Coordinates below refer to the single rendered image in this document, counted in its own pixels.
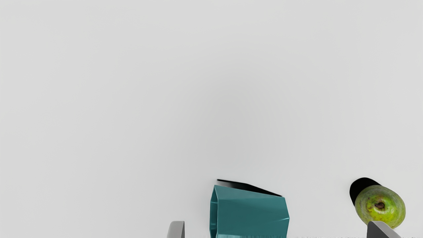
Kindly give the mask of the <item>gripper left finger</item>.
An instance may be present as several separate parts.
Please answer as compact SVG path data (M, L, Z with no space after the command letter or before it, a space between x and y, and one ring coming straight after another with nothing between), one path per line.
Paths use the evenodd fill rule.
M167 238L185 238L185 221L172 221L168 227Z

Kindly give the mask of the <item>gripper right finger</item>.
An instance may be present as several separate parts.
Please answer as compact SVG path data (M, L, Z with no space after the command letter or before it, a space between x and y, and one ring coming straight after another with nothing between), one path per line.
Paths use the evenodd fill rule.
M379 220L371 220L367 225L367 238L402 238L388 224Z

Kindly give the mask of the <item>teal faceted mug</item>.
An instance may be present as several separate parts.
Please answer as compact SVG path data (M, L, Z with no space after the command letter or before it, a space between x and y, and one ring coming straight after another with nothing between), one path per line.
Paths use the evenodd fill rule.
M211 238L287 238L286 199L215 185L210 201Z

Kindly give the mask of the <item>green pear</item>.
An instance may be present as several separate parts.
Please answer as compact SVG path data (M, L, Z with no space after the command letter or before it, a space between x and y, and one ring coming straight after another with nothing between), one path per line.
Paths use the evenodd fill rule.
M365 225L371 221L382 221L395 229L406 217L404 200L396 192L382 185L364 188L356 197L354 207Z

